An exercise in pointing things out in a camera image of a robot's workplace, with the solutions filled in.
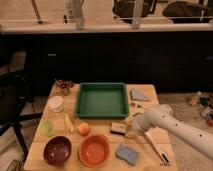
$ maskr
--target black wall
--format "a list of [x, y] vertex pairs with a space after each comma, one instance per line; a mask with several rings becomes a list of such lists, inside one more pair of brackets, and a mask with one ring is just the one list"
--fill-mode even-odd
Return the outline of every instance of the black wall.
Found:
[[213, 32], [5, 35], [27, 51], [35, 94], [54, 79], [151, 83], [157, 90], [213, 89]]

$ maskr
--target cup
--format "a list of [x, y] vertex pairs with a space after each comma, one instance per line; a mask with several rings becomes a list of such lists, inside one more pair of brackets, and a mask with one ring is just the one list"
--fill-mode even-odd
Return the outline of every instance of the cup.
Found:
[[61, 96], [54, 96], [48, 100], [48, 105], [53, 112], [60, 113], [64, 110], [64, 99]]

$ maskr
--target sponge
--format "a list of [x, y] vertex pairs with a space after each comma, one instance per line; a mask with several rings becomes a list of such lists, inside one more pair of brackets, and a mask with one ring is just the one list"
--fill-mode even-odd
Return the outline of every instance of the sponge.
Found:
[[120, 144], [116, 149], [115, 155], [128, 162], [130, 165], [135, 166], [138, 160], [139, 153], [132, 148]]
[[117, 122], [112, 122], [110, 132], [119, 135], [125, 135], [127, 132], [127, 125]]
[[130, 90], [131, 99], [132, 100], [138, 100], [138, 101], [150, 101], [149, 97], [142, 92], [136, 90], [135, 88], [132, 88]]

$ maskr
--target tray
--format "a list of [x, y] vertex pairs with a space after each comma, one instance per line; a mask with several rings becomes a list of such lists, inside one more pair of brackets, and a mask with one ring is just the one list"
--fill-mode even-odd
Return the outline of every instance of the tray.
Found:
[[79, 118], [125, 118], [129, 115], [124, 83], [81, 83], [75, 114]]

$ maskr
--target orange bowl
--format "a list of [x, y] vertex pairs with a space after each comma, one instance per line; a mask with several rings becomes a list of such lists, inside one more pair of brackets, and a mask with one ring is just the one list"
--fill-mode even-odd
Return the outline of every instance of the orange bowl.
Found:
[[79, 159], [86, 167], [99, 167], [109, 157], [109, 142], [102, 134], [87, 137], [80, 145]]

